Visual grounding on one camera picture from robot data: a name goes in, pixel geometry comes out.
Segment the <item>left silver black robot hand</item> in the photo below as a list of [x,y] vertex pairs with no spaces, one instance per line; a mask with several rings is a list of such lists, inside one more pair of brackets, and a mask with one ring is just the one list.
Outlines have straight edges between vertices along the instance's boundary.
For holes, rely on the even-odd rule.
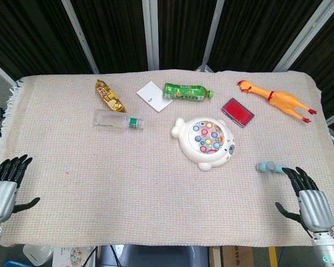
[[23,155],[6,159],[0,164],[0,223],[7,221],[12,214],[34,207],[40,198],[26,204],[16,204],[18,189],[33,158]]

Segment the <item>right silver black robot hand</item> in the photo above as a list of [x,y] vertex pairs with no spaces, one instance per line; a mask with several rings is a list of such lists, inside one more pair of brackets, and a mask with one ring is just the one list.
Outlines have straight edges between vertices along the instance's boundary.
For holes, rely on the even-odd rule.
[[294,170],[284,167],[282,171],[288,176],[299,205],[299,213],[289,212],[276,202],[278,211],[286,218],[296,221],[306,231],[320,233],[334,227],[334,217],[327,197],[314,180],[300,167]]

